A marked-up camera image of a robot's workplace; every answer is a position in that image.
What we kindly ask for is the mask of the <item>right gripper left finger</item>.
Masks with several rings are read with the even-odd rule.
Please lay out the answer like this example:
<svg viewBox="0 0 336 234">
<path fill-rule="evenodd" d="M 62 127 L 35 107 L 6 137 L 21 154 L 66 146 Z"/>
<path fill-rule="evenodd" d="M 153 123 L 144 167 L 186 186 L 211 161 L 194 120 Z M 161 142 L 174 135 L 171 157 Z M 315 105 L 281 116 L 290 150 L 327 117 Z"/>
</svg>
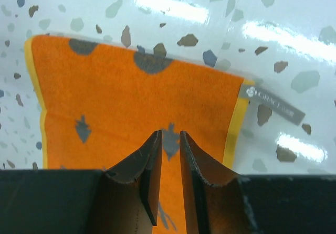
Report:
<svg viewBox="0 0 336 234">
<path fill-rule="evenodd" d="M 162 132 L 108 170 L 1 171 L 1 233 L 151 233 Z"/>
</svg>

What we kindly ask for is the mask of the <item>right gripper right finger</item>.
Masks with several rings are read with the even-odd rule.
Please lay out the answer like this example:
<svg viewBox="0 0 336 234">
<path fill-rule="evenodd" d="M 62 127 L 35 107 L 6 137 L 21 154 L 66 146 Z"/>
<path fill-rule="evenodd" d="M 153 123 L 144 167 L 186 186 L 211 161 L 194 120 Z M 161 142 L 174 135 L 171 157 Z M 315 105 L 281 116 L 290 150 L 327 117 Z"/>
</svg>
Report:
<svg viewBox="0 0 336 234">
<path fill-rule="evenodd" d="M 335 233 L 335 176 L 241 175 L 180 133 L 188 233 Z"/>
</svg>

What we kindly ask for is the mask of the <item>orange grey patterned towel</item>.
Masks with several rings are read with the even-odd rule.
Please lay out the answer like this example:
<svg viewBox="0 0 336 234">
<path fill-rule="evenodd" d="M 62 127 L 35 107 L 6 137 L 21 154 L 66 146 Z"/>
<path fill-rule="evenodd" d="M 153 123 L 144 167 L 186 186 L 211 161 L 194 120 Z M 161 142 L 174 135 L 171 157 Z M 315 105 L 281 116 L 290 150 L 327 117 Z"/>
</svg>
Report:
<svg viewBox="0 0 336 234">
<path fill-rule="evenodd" d="M 186 233 L 180 132 L 227 167 L 250 101 L 258 125 L 276 112 L 299 125 L 305 113 L 249 79 L 87 40 L 35 35 L 24 44 L 41 107 L 44 168 L 107 168 L 162 132 L 160 223 L 154 233 Z"/>
</svg>

